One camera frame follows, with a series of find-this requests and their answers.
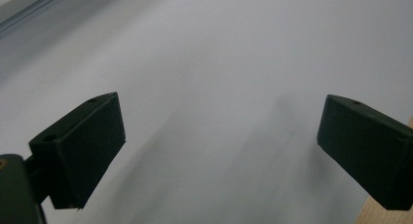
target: screw hole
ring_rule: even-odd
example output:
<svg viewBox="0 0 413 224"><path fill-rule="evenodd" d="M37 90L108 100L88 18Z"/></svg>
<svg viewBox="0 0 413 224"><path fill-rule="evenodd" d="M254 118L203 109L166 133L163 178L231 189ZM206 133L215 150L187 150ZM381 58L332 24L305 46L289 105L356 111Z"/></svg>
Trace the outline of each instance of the screw hole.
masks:
<svg viewBox="0 0 413 224"><path fill-rule="evenodd" d="M43 140L46 142L49 142L49 141L55 140L56 138L57 138L57 135L51 134L51 135L46 136Z"/></svg>

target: black rubber pad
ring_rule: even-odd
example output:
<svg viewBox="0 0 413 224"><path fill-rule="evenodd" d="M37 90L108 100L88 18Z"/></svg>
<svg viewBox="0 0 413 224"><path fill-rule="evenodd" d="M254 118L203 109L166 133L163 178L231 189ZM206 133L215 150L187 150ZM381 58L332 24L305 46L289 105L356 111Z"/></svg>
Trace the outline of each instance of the black rubber pad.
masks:
<svg viewBox="0 0 413 224"><path fill-rule="evenodd" d="M413 201L413 130L360 103L328 95L318 142L381 206Z"/></svg>
<svg viewBox="0 0 413 224"><path fill-rule="evenodd" d="M83 208L124 143L116 93L86 101L29 142L55 208Z"/></svg>

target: gray surface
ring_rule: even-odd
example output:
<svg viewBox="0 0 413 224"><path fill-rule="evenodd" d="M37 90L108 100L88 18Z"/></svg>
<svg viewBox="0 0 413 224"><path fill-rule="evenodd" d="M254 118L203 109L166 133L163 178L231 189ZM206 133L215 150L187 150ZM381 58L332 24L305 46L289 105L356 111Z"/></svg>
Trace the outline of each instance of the gray surface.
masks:
<svg viewBox="0 0 413 224"><path fill-rule="evenodd" d="M328 93L406 123L413 0L56 0L0 35L0 152L119 92L127 144L50 223L353 223Z"/></svg>
<svg viewBox="0 0 413 224"><path fill-rule="evenodd" d="M38 0L0 0L0 23Z"/></svg>

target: white surface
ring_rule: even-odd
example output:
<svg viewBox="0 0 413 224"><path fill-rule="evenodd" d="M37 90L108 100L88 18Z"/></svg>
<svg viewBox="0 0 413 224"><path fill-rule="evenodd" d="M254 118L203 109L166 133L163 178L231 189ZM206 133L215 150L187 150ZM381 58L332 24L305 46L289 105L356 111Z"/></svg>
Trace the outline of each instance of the white surface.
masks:
<svg viewBox="0 0 413 224"><path fill-rule="evenodd" d="M119 92L127 144L53 223L353 223L317 146L328 93L405 123L413 0L57 0L0 35L1 153Z"/></svg>

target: wooden edge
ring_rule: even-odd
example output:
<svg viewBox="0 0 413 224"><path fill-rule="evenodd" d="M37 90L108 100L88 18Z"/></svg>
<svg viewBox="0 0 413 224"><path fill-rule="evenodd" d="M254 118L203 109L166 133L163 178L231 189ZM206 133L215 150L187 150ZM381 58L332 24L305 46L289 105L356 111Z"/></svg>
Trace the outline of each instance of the wooden edge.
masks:
<svg viewBox="0 0 413 224"><path fill-rule="evenodd" d="M408 126L413 129L413 117ZM407 224L413 223L413 208L408 211L388 211L369 197L360 210L356 224Z"/></svg>

